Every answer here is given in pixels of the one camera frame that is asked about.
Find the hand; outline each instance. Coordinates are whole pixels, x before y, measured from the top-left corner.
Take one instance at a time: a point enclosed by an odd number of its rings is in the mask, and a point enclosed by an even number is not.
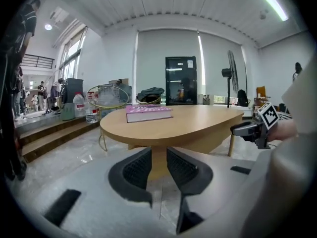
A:
[[[280,120],[268,131],[267,141],[285,140],[297,135],[294,120]]]

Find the glass door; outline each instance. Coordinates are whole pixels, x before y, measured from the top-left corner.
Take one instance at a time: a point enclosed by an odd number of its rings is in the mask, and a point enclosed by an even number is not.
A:
[[[165,58],[166,105],[197,104],[195,57]]]

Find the plastic bottle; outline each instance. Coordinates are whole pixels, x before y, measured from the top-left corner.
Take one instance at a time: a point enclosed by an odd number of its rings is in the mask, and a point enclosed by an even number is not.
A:
[[[75,109],[75,117],[84,117],[85,116],[85,99],[81,95],[81,93],[75,93],[75,97],[73,99],[74,109]]]
[[[87,123],[95,123],[98,122],[98,110],[97,107],[94,105],[91,105],[90,102],[94,102],[94,99],[97,98],[95,92],[88,92],[87,93],[87,100],[85,102],[85,113],[86,113],[86,121]]]

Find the white curtain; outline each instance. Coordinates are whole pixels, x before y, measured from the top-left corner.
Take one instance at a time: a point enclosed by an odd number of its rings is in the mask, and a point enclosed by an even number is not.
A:
[[[205,72],[206,72],[206,94],[227,96],[227,79],[222,77],[221,70],[230,68],[228,50],[234,55],[239,90],[246,91],[246,71],[242,55],[241,45],[229,40],[205,33],[199,34],[202,41]],[[237,97],[230,82],[230,96]]]
[[[198,34],[187,30],[153,30],[139,33],[136,91],[165,85],[165,57],[196,57],[198,93],[201,56]]]

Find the wooden step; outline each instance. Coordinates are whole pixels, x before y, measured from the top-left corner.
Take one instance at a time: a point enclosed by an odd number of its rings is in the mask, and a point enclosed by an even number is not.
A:
[[[22,156],[24,157],[26,162],[29,163],[37,159],[38,157],[46,154],[50,150],[56,148],[57,146],[60,146],[67,141],[78,137],[79,135],[98,126],[99,122],[89,124],[86,121],[83,121],[71,127],[61,129],[57,132],[41,137],[23,146]]]
[[[21,134],[20,140],[22,145],[27,145],[35,140],[38,140],[42,137],[45,137],[47,135],[50,135],[54,132],[57,132],[61,129],[65,129],[68,127],[71,127],[73,125],[79,124],[81,122],[86,121],[85,117],[81,118],[75,118],[73,120],[69,121],[58,121],[54,124],[50,124],[47,126],[42,126],[39,128],[36,128],[34,130],[28,131],[26,133]]]

